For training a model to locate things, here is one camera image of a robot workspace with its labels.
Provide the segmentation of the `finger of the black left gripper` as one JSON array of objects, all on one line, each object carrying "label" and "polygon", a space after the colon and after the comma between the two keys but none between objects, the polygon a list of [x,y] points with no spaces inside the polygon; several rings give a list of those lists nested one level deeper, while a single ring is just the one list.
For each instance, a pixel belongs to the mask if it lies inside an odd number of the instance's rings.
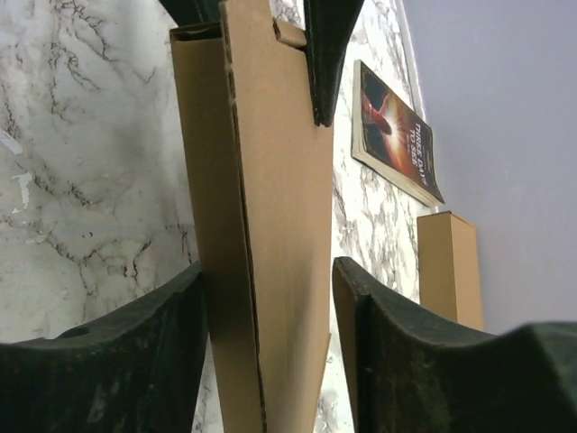
[{"label": "finger of the black left gripper", "polygon": [[305,0],[307,71],[315,124],[334,121],[348,42],[363,0]]},{"label": "finger of the black left gripper", "polygon": [[178,26],[220,21],[219,0],[160,0]]}]

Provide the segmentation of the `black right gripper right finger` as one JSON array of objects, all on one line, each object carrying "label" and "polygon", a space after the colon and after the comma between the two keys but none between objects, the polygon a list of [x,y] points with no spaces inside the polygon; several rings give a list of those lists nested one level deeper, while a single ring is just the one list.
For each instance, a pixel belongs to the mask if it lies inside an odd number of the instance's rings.
[{"label": "black right gripper right finger", "polygon": [[334,260],[333,294],[356,431],[575,431],[572,322],[494,336],[437,316],[349,257]]}]

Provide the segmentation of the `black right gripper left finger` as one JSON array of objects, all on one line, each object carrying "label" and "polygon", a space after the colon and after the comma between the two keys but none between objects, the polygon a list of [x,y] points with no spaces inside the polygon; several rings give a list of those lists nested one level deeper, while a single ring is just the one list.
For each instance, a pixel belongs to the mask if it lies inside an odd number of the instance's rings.
[{"label": "black right gripper left finger", "polygon": [[206,354],[200,266],[53,339],[1,346],[3,432],[189,432]]}]

